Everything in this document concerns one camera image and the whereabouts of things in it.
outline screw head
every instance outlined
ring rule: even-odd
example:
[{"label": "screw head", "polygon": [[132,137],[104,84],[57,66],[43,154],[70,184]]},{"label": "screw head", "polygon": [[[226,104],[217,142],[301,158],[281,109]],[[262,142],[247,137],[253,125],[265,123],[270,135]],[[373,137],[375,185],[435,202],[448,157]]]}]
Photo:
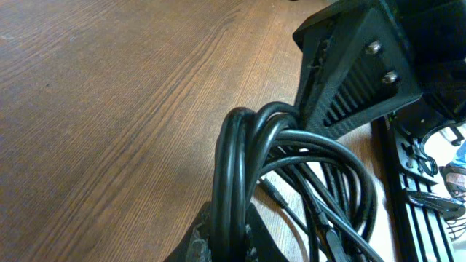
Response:
[{"label": "screw head", "polygon": [[392,84],[398,79],[398,75],[396,74],[395,71],[390,71],[384,75],[384,78],[382,79],[382,83],[384,84]]},{"label": "screw head", "polygon": [[381,46],[379,40],[373,41],[372,43],[370,43],[367,46],[366,54],[375,55],[376,53],[378,53],[380,51],[381,48],[382,48],[382,46]]}]

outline table surface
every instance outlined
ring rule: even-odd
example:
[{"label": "table surface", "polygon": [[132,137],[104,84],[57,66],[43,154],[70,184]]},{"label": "table surface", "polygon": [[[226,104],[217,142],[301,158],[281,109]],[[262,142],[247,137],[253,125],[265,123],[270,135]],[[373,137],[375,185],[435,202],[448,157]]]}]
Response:
[{"label": "table surface", "polygon": [[[293,102],[291,35],[326,5],[0,0],[0,261],[166,257],[210,199],[223,118]],[[371,245],[393,261],[371,129],[341,142],[375,174]],[[285,255],[308,261],[303,232],[260,190],[254,202]]]}]

